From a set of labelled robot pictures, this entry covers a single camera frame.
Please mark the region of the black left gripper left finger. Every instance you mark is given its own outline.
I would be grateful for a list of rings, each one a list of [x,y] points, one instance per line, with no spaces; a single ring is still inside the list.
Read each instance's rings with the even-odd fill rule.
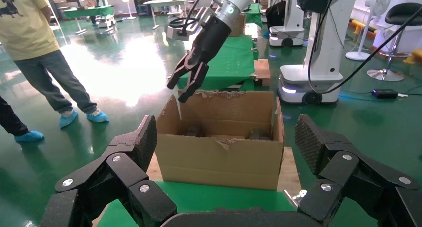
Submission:
[[[177,207],[147,175],[156,145],[156,119],[147,115],[137,130],[116,136],[99,158],[56,183],[41,226],[90,227],[114,200],[138,226],[161,226]]]

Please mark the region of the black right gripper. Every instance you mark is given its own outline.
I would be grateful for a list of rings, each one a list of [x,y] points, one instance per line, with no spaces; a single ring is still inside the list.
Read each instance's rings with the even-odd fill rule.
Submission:
[[[178,101],[185,103],[201,87],[209,69],[207,63],[218,54],[230,34],[231,28],[219,18],[212,16],[208,19],[194,39],[191,51],[176,64],[168,79],[167,88],[173,89],[179,79],[190,72],[187,85],[179,94]]]

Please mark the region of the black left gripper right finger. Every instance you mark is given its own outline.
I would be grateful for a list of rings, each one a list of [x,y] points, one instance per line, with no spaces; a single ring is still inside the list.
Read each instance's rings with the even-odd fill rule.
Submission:
[[[420,184],[407,174],[362,154],[345,136],[323,130],[302,114],[295,145],[316,181],[298,212],[326,227],[343,200],[354,200],[380,227],[422,224]]]

